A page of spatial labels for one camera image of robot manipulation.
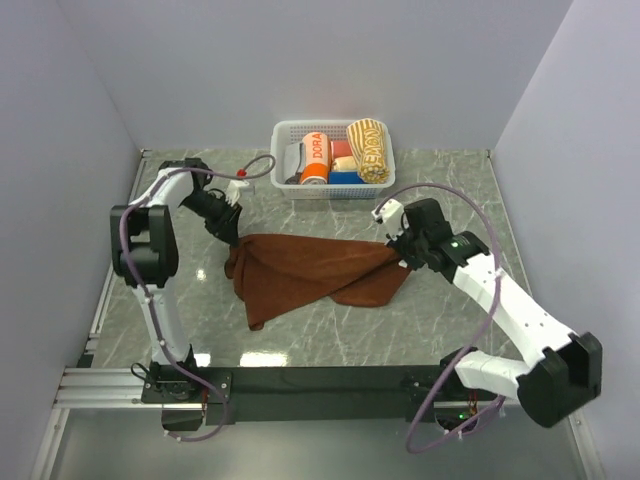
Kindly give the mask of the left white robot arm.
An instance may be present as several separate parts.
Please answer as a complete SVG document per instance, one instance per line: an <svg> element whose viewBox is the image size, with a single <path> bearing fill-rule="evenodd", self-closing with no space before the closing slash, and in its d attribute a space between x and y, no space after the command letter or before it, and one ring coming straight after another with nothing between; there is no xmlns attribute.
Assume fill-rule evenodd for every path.
<svg viewBox="0 0 640 480"><path fill-rule="evenodd" d="M178 314L174 277L179 253L172 214L184 207L204 220L205 229L230 246L238 244L241 192L249 186L241 168L227 175L227 188L208 190L216 174L199 158L167 161L138 198L110 212L114 273L133 291L151 339L151 363L145 384L175 402L214 397L224 390L198 371L193 347Z"/></svg>

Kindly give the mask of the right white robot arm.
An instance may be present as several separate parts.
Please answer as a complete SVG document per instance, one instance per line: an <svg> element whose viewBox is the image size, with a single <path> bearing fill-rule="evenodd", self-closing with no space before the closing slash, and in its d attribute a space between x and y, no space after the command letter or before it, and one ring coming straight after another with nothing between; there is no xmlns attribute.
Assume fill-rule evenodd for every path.
<svg viewBox="0 0 640 480"><path fill-rule="evenodd" d="M538 425L550 428L598 398L603 349L591 333L577 334L542 308L501 267L498 256L470 231L453 232L437 200L373 211L401 266L428 267L474 300L519 351L518 360L463 347L444 359L427 398L461 399L484 390L516 399Z"/></svg>

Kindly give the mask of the black base beam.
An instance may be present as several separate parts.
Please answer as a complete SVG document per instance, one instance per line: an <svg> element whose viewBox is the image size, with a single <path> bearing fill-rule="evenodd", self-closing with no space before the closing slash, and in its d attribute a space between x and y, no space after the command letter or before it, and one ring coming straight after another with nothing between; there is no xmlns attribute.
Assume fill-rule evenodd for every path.
<svg viewBox="0 0 640 480"><path fill-rule="evenodd" d="M206 423L259 421L409 421L439 377L438 365L349 367L200 367L196 374L220 393L170 366L152 367L141 403L185 410Z"/></svg>

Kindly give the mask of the blue rolled towel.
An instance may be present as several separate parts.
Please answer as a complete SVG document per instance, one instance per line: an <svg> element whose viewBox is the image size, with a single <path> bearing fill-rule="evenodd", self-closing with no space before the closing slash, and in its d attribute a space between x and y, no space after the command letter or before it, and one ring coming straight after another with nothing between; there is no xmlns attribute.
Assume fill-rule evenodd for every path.
<svg viewBox="0 0 640 480"><path fill-rule="evenodd" d="M356 171L331 171L328 175L328 183L330 185L360 185L364 184L364 181Z"/></svg>

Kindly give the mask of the aluminium rail frame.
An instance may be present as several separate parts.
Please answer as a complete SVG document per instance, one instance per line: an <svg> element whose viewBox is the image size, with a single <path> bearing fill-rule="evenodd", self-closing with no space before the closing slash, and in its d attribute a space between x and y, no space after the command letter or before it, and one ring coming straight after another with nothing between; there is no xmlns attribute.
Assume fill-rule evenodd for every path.
<svg viewBox="0 0 640 480"><path fill-rule="evenodd" d="M134 370L93 370L91 368L65 370L31 474L32 478L46 479L50 476L60 437L71 410L133 408L137 406L164 409L162 406L141 403L146 369L148 367L142 370L141 377L138 377Z"/></svg>

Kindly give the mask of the white plastic basket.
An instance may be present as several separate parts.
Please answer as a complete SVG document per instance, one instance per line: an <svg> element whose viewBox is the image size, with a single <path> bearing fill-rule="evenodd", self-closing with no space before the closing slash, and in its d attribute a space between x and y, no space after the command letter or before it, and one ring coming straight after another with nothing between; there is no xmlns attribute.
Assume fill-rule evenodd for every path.
<svg viewBox="0 0 640 480"><path fill-rule="evenodd" d="M395 182L388 128L372 118L281 121L270 153L271 183L292 200L375 198Z"/></svg>

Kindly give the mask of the orange white rolled towel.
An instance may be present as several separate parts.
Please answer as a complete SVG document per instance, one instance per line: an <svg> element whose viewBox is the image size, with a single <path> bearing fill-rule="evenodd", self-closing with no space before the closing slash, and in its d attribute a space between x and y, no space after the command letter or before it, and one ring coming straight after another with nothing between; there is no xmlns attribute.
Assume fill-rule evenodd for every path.
<svg viewBox="0 0 640 480"><path fill-rule="evenodd" d="M331 141L322 132L310 132L303 137L306 166L300 178L301 185L326 185L332 166Z"/></svg>

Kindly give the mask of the grey rolled towel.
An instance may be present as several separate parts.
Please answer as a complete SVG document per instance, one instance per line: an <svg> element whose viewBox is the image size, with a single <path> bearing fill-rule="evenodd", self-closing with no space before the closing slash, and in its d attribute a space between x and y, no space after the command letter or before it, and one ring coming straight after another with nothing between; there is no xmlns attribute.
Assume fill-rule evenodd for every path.
<svg viewBox="0 0 640 480"><path fill-rule="evenodd" d="M306 166L306 149L303 142L289 144L284 150L284 183L297 185Z"/></svg>

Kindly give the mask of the brown towel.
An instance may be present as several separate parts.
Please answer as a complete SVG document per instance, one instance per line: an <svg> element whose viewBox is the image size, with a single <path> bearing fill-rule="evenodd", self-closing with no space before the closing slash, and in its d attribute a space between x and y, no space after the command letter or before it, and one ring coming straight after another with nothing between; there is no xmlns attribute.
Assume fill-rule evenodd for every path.
<svg viewBox="0 0 640 480"><path fill-rule="evenodd" d="M323 298L350 307L388 305L410 275L378 242L285 234L242 237L224 272L244 303L248 328Z"/></svg>

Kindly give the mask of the yellow striped Doraemon towel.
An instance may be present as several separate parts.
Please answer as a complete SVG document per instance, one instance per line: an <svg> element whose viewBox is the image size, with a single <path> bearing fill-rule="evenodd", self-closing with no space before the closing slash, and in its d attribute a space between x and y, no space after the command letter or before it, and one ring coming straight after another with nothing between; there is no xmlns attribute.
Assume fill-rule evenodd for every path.
<svg viewBox="0 0 640 480"><path fill-rule="evenodd" d="M390 170L383 123L371 118L357 120L347 127L346 133L360 179L368 184L385 183Z"/></svg>

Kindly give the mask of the red rolled towel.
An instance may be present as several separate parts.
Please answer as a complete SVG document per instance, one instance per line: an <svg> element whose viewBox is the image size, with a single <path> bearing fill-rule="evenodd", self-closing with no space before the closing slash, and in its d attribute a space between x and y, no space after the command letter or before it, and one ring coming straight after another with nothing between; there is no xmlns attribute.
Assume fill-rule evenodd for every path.
<svg viewBox="0 0 640 480"><path fill-rule="evenodd" d="M348 157L352 155L352 150L347 140L332 140L331 151L333 158Z"/></svg>

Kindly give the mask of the cream rolled towel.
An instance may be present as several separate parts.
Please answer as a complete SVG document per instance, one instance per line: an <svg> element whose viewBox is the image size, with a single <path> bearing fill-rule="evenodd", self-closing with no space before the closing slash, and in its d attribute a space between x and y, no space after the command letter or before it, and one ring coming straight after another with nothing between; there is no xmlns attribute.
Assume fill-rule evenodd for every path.
<svg viewBox="0 0 640 480"><path fill-rule="evenodd" d="M353 156L342 156L333 159L332 172L354 172L357 170L357 163Z"/></svg>

